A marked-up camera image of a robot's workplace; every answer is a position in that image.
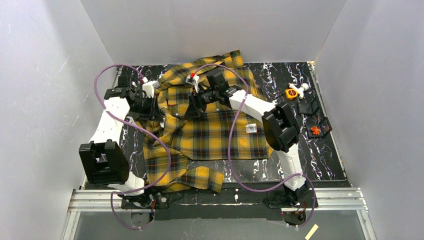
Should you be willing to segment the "red gold brooch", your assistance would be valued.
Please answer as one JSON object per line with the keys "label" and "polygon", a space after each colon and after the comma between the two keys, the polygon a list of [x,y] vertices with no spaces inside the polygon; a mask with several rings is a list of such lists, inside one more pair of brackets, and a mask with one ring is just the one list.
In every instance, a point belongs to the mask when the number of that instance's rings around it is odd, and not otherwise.
{"label": "red gold brooch", "polygon": [[322,130],[319,126],[315,125],[310,128],[310,132],[313,136],[319,136],[322,133]]}

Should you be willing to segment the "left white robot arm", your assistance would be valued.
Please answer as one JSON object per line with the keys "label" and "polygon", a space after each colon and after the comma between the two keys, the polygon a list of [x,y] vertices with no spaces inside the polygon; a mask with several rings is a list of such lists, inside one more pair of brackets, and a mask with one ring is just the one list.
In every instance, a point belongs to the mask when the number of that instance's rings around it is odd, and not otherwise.
{"label": "left white robot arm", "polygon": [[145,181],[134,175],[123,150],[121,132],[128,113],[139,120],[160,121],[155,90],[156,80],[141,81],[128,75],[118,77],[117,86],[106,90],[101,103],[105,109],[89,142],[80,145],[78,153],[91,185],[116,189],[127,196],[144,193]]}

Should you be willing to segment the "yellow plaid flannel shirt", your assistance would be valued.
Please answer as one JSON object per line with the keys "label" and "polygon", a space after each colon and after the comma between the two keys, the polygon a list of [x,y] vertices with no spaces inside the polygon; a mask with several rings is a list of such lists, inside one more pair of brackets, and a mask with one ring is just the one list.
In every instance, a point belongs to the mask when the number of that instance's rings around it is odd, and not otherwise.
{"label": "yellow plaid flannel shirt", "polygon": [[155,91],[164,123],[138,123],[148,131],[143,143],[147,180],[164,192],[189,188],[221,191],[224,174],[206,166],[190,167],[192,160],[258,160],[273,152],[259,120],[219,102],[208,104],[200,117],[184,119],[192,92],[184,85],[186,77],[196,73],[200,82],[207,84],[206,75],[211,72],[222,73],[230,86],[248,85],[250,94],[265,99],[239,50],[170,67]]}

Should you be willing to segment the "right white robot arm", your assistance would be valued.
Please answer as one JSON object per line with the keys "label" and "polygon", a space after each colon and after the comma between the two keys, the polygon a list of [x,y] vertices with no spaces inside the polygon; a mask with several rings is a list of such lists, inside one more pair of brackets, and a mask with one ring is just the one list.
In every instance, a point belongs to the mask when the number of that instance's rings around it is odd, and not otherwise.
{"label": "right white robot arm", "polygon": [[209,86],[202,88],[199,86],[198,75],[191,73],[186,77],[185,82],[192,85],[194,90],[188,97],[189,104],[184,117],[199,117],[208,104],[219,102],[260,121],[267,143],[277,153],[282,169],[288,174],[282,184],[285,194],[294,200],[303,197],[309,189],[298,152],[301,130],[291,107],[288,104],[264,101],[239,86],[230,86],[220,72],[209,74],[206,78]]}

